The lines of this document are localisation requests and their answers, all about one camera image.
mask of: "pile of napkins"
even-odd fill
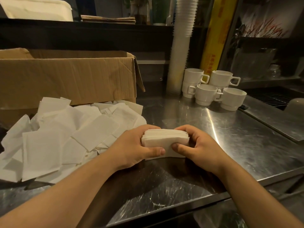
[[[37,114],[24,115],[1,144],[0,179],[57,183],[106,151],[126,130],[146,124],[142,106],[128,101],[70,106],[43,98]]]
[[[187,146],[189,144],[188,133],[181,130],[153,129],[147,130],[141,139],[144,147],[163,147],[166,154],[161,157],[184,157],[173,151],[171,147],[173,143]]]

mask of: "forearm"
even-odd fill
[[[228,161],[219,178],[250,228],[304,227],[235,161]]]
[[[0,218],[0,227],[76,227],[103,183],[116,171],[105,152]]]

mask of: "white plastic bin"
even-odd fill
[[[72,22],[72,8],[62,0],[0,0],[8,18]]]

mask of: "person's right arm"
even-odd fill
[[[222,181],[250,228],[304,228],[301,221],[230,158],[210,135],[190,125],[176,130],[186,131],[196,145],[191,148],[175,143],[173,150]]]

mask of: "hand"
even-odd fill
[[[191,159],[196,165],[206,171],[214,173],[220,177],[223,174],[227,163],[233,161],[217,144],[217,142],[207,133],[197,129],[194,126],[184,125],[175,128],[175,130],[186,131],[190,138],[196,143],[194,148],[184,146],[178,143],[172,144],[172,149]]]
[[[162,147],[143,147],[141,138],[146,130],[160,129],[158,126],[143,125],[124,132],[105,152],[111,155],[117,170],[129,168],[143,159],[165,154]]]

